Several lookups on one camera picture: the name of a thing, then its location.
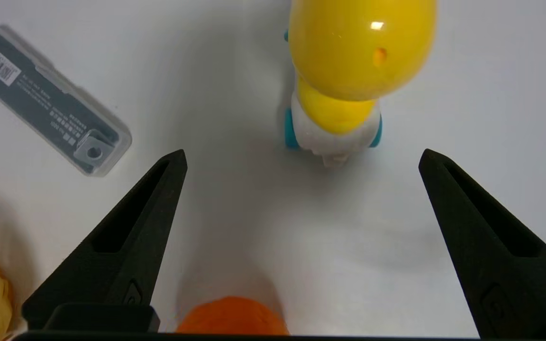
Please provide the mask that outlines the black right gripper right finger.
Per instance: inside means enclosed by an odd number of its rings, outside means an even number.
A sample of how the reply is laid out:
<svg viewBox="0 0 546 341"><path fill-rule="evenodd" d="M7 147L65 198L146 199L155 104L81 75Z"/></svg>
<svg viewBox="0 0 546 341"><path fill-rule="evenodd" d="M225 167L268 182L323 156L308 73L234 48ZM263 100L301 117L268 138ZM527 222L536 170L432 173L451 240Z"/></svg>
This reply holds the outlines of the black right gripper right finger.
<svg viewBox="0 0 546 341"><path fill-rule="evenodd" d="M546 340L546 243L447 156L419 173L479 337Z"/></svg>

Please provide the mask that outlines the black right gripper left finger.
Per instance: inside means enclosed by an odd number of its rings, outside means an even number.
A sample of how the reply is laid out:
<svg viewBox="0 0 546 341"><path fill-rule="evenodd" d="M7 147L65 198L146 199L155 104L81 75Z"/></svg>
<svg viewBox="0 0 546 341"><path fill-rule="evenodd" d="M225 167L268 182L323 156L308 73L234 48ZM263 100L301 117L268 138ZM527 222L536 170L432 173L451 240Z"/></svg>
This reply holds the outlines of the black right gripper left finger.
<svg viewBox="0 0 546 341"><path fill-rule="evenodd" d="M143 175L24 302L29 330L63 305L150 306L187 171L177 150Z"/></svg>

